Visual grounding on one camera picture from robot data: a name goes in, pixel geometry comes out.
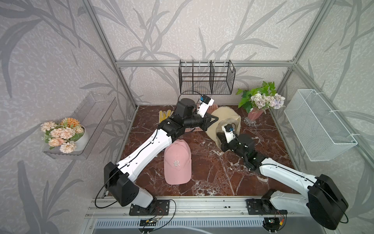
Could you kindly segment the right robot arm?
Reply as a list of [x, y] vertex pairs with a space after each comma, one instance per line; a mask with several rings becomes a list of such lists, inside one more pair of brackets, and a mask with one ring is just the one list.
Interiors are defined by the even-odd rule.
[[254, 141], [243, 135], [236, 136], [233, 132], [218, 133], [217, 138], [221, 143], [221, 150], [235, 153], [248, 170], [277, 180], [297, 191], [296, 194], [288, 194], [269, 190], [262, 197], [264, 212], [269, 214], [273, 208], [310, 215], [329, 230], [337, 229], [342, 218], [347, 216], [345, 212], [349, 207], [348, 202], [329, 176], [309, 175], [282, 165], [258, 153]]

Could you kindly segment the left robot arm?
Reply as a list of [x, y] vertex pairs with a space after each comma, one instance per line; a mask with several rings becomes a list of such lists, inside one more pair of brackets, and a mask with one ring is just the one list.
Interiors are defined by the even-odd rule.
[[200, 103], [183, 98], [176, 104], [171, 116], [159, 123], [154, 133], [133, 153], [117, 164], [109, 162], [104, 167], [106, 189], [122, 207], [136, 205], [152, 213], [157, 199], [147, 190], [135, 184], [143, 169], [165, 148], [185, 133], [187, 128], [198, 127], [206, 131], [218, 121], [216, 116], [207, 112], [214, 100], [206, 95]]

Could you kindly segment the pink baseball cap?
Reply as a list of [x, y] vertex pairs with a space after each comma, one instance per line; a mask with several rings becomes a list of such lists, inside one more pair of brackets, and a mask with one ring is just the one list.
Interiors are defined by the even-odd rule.
[[192, 176], [191, 149], [186, 141], [176, 140], [164, 152], [164, 177], [169, 185], [186, 184]]

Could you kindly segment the beige baseball cap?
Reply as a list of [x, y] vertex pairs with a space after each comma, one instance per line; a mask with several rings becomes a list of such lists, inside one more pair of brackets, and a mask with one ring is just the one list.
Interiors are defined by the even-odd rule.
[[232, 108], [222, 106], [213, 111], [211, 115], [216, 116], [218, 120], [207, 129], [206, 134], [216, 143], [218, 148], [221, 148], [221, 141], [217, 137], [217, 133], [224, 132], [222, 126], [233, 123], [235, 134], [240, 134], [241, 117]]

